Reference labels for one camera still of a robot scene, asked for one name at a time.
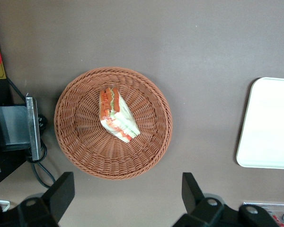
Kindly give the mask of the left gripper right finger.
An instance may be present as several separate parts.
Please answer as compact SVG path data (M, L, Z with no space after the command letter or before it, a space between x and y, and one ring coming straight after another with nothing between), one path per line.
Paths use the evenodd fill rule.
M192 173L182 174L182 200L186 213L175 227L228 227L223 221L224 204L213 196L205 196Z

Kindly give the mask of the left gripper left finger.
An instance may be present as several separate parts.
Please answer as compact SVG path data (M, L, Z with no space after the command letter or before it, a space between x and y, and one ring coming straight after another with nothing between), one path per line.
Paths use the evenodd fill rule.
M74 173L64 172L41 196L17 206L21 227L57 227L75 196Z

